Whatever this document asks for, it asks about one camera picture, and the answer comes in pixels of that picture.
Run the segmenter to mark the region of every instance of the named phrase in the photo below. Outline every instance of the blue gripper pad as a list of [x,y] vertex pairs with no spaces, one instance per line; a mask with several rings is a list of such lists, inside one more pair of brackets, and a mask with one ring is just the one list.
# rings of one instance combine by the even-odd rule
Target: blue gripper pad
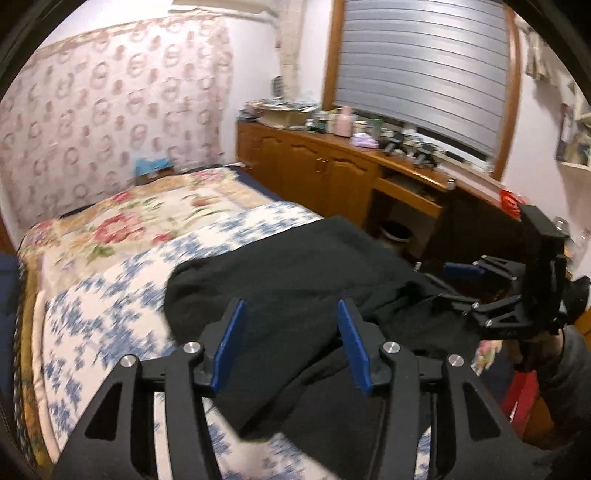
[[244,300],[234,301],[230,304],[224,317],[231,315],[231,319],[223,334],[222,341],[217,347],[212,365],[212,380],[210,386],[218,393],[227,383],[234,359],[238,354],[240,342],[246,328],[246,307]]
[[349,369],[357,388],[365,395],[370,396],[374,384],[371,379],[369,356],[353,322],[352,314],[359,315],[359,312],[357,309],[353,313],[350,312],[345,301],[339,301],[337,321],[345,353],[349,360]]
[[478,265],[446,262],[443,265],[443,278],[462,278],[464,280],[473,280],[480,278],[485,273],[485,269]]

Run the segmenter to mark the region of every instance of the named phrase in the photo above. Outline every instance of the dark sleeve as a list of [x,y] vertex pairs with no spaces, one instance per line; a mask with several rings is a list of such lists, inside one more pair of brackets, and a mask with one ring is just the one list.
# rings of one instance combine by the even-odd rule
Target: dark sleeve
[[562,355],[538,369],[538,383],[560,432],[570,436],[591,424],[591,352],[576,328],[564,329]]

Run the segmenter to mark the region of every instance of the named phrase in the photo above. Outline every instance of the cabinet door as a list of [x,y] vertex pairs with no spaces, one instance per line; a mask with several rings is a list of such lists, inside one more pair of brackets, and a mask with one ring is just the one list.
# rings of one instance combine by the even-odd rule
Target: cabinet door
[[328,160],[326,216],[341,215],[363,227],[378,166],[336,150],[330,153]]
[[236,129],[236,159],[246,165],[246,169],[252,168],[252,149],[254,148],[252,125],[247,122],[238,122]]
[[249,173],[272,192],[281,196],[278,162],[284,155],[283,143],[277,132],[261,133],[253,137],[255,148]]
[[295,138],[281,159],[283,198],[323,214],[328,160],[315,143]]

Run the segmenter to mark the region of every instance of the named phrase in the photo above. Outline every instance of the person's hand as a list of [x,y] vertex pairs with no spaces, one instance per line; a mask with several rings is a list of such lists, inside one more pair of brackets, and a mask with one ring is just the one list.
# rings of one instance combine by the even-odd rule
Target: person's hand
[[[531,340],[506,340],[504,345],[515,365],[525,372],[530,372],[562,354],[564,332],[560,330],[558,335],[541,332]],[[525,364],[522,346],[529,350]]]

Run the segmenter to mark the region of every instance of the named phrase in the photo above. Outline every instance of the pink bottle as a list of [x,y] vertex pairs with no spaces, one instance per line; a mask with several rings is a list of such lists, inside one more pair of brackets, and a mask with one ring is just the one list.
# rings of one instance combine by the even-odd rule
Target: pink bottle
[[353,133],[353,110],[350,106],[344,106],[336,118],[335,134],[340,137],[350,137]]

